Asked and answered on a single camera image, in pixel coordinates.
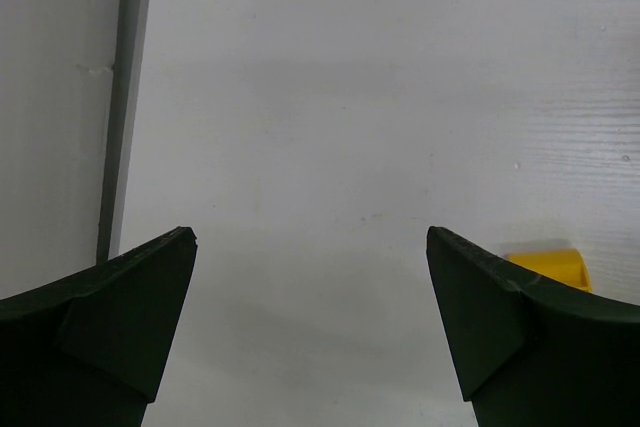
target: white panel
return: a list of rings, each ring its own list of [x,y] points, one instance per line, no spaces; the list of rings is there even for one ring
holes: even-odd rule
[[[0,0],[0,298],[94,263],[119,0]]]
[[[149,0],[121,0],[97,261],[118,254]]]
[[[640,302],[640,0],[151,0],[123,247],[192,225],[148,427],[471,426],[430,224]]]

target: vertical gray strip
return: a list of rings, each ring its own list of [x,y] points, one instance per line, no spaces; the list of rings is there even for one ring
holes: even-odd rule
[[[149,0],[120,0],[96,259],[117,254]]]

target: white floor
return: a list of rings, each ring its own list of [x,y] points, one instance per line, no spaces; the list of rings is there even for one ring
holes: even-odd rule
[[[640,0],[151,0],[123,249],[199,259],[146,427],[473,426],[424,257],[640,302]]]

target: white wall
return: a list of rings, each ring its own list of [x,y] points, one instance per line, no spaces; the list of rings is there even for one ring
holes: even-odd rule
[[[93,265],[119,0],[0,0],[0,298]]]
[[[640,301],[638,2],[151,0],[123,248],[200,253],[145,425],[474,425],[430,224]]]

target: yellow object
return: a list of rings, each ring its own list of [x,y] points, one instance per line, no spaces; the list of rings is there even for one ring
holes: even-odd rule
[[[507,260],[576,289],[592,291],[587,266],[576,249],[514,253]]]

